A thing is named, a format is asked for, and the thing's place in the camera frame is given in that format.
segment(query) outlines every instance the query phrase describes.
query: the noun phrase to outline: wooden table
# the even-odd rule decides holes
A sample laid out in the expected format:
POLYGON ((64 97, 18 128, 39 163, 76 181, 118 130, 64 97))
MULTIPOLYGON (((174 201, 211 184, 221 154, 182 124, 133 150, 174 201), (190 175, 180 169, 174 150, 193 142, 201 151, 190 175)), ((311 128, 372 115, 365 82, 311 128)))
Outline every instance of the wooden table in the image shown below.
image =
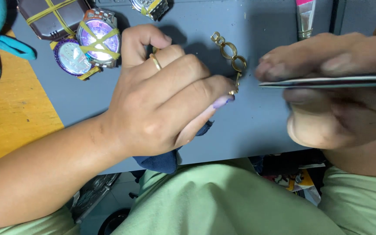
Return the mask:
POLYGON ((1 51, 0 158, 64 126, 29 62, 1 51))

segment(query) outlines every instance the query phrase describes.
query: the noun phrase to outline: forearm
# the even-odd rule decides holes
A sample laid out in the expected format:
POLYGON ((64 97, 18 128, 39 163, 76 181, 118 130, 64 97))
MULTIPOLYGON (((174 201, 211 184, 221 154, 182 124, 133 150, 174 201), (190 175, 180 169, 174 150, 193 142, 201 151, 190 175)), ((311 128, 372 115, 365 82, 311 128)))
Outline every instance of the forearm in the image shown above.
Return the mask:
POLYGON ((0 227, 53 213, 89 179, 123 160, 107 141, 96 117, 1 158, 0 227))
POLYGON ((333 165, 346 172, 376 176, 376 141, 358 147, 323 152, 333 165))

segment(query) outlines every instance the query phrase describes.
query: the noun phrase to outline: watch box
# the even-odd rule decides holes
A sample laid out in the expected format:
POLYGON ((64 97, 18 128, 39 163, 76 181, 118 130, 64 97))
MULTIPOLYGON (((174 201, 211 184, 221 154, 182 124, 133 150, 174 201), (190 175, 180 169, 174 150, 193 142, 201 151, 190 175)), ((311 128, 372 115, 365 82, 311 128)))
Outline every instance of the watch box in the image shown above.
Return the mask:
MULTIPOLYGON (((51 1, 53 5, 64 2, 64 0, 51 1)), ((49 5, 45 0, 20 0, 17 8, 23 15, 24 19, 27 20, 49 8, 49 5)), ((85 0, 76 0, 59 8, 57 11, 65 21, 66 25, 68 25, 72 31, 76 31, 88 9, 89 5, 85 0)), ((43 40, 59 41, 68 35, 68 32, 65 31, 53 12, 34 21, 30 24, 30 27, 33 29, 37 37, 43 40)))

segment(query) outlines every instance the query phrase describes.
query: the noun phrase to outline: silver watch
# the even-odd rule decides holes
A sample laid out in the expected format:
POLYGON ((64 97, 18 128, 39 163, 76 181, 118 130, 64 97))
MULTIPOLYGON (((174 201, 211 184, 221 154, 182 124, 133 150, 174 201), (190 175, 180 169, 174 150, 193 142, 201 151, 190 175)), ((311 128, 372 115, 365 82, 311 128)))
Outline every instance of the silver watch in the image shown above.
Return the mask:
POLYGON ((166 0, 130 0, 132 8, 139 11, 142 15, 156 21, 169 9, 166 0))
MULTIPOLYGON (((88 28, 96 35, 97 38, 102 38, 113 29, 117 28, 117 18, 111 11, 103 10, 100 8, 92 8, 86 11, 83 22, 88 28)), ((78 27, 76 32, 76 39, 80 45, 88 46, 95 42, 95 38, 92 37, 81 26, 78 27)), ((104 41, 110 51, 118 53, 121 46, 121 36, 116 34, 104 41)), ((103 49, 101 45, 96 45, 95 48, 103 49)), ((111 55, 100 51, 88 51, 87 52, 91 64, 106 68, 115 68, 117 60, 112 58, 111 55)))

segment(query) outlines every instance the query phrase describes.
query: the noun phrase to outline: green clothing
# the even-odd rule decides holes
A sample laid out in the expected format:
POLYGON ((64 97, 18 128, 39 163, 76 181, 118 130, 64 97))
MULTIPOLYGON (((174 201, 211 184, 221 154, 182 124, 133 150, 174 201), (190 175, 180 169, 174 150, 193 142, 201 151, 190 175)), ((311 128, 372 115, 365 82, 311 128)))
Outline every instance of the green clothing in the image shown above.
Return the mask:
MULTIPOLYGON (((376 177, 327 170, 318 208, 237 161, 146 171, 140 196, 113 235, 376 235, 376 177)), ((63 208, 0 235, 77 235, 63 208)))

